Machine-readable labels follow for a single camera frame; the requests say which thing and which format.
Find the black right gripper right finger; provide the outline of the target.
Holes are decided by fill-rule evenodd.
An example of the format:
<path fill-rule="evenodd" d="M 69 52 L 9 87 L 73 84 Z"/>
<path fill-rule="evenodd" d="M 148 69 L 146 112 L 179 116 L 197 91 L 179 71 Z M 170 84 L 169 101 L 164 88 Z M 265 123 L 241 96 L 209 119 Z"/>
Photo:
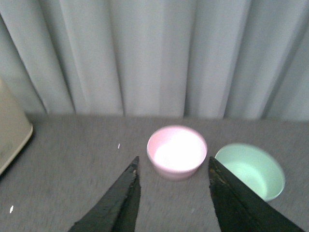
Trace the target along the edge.
<path fill-rule="evenodd" d="M 302 232 L 217 159 L 209 159 L 211 198 L 223 232 Z"/>

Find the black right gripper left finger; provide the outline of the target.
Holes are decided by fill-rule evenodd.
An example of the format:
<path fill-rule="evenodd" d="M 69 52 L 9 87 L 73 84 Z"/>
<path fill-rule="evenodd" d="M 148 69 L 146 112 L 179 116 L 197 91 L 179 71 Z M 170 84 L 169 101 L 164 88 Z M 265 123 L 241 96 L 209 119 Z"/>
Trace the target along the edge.
<path fill-rule="evenodd" d="M 136 156 L 103 197 L 70 232 L 133 232 L 141 196 L 139 157 Z"/>

